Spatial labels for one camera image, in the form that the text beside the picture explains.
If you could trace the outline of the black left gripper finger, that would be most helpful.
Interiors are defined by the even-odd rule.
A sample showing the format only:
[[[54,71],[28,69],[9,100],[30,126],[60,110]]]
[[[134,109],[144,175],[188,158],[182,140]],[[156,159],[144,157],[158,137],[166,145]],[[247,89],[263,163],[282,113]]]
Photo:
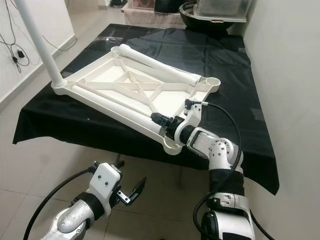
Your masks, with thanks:
[[[129,196],[129,199],[131,201],[135,201],[142,194],[144,188],[146,187],[146,182],[147,182],[147,178],[145,176],[137,183],[137,185],[134,186]]]

